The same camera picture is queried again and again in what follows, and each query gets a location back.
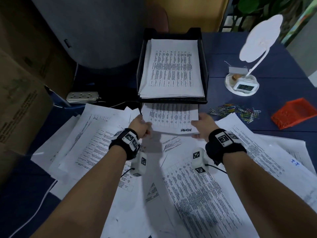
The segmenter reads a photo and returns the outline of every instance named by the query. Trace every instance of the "power socket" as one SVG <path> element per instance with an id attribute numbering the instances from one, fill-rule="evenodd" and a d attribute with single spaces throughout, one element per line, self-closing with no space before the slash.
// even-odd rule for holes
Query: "power socket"
<path id="1" fill-rule="evenodd" d="M 93 103 L 98 98 L 98 92 L 70 92 L 66 97 L 66 101 L 69 103 Z"/>

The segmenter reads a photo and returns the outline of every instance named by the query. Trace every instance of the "pile of paper clips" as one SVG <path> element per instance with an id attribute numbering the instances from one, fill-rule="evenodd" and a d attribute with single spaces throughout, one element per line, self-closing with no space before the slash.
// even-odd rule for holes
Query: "pile of paper clips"
<path id="1" fill-rule="evenodd" d="M 226 117 L 231 113 L 236 113 L 238 116 L 241 117 L 242 120 L 246 121 L 247 123 L 251 123 L 254 119 L 258 118 L 260 112 L 261 110 L 240 107 L 232 103 L 225 103 L 222 106 L 218 106 L 217 111 L 210 108 L 211 115 L 219 115 L 221 117 Z"/>

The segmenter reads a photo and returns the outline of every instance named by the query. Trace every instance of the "person's left arm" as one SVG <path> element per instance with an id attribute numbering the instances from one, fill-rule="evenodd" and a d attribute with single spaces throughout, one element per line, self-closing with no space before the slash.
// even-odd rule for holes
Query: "person's left arm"
<path id="1" fill-rule="evenodd" d="M 137 116 L 129 128 L 145 137 L 151 123 Z M 99 238 L 105 225 L 126 162 L 123 148 L 113 145 L 108 153 L 69 191 L 31 238 Z"/>

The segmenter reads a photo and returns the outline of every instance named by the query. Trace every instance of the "white desk lamp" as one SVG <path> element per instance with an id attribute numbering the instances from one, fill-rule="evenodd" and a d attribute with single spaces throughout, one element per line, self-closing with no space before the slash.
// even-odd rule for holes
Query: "white desk lamp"
<path id="1" fill-rule="evenodd" d="M 229 73 L 225 79 L 227 89 L 240 96 L 251 96 L 259 89 L 259 83 L 256 77 L 251 75 L 251 72 L 263 61 L 267 56 L 270 47 L 275 43 L 280 35 L 280 26 L 283 21 L 282 15 L 275 15 L 268 20 L 257 24 L 247 37 L 243 45 L 239 58 L 241 61 L 253 62 L 257 60 L 264 52 L 260 60 L 243 75 L 243 77 L 233 80 L 233 73 Z"/>

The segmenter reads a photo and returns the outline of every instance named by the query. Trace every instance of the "orange plastic box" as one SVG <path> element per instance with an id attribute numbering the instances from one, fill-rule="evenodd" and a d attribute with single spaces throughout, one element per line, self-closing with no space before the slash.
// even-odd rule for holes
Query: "orange plastic box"
<path id="1" fill-rule="evenodd" d="M 317 110 L 304 98 L 286 102 L 272 115 L 272 121 L 279 129 L 292 127 L 309 118 L 317 116 Z"/>

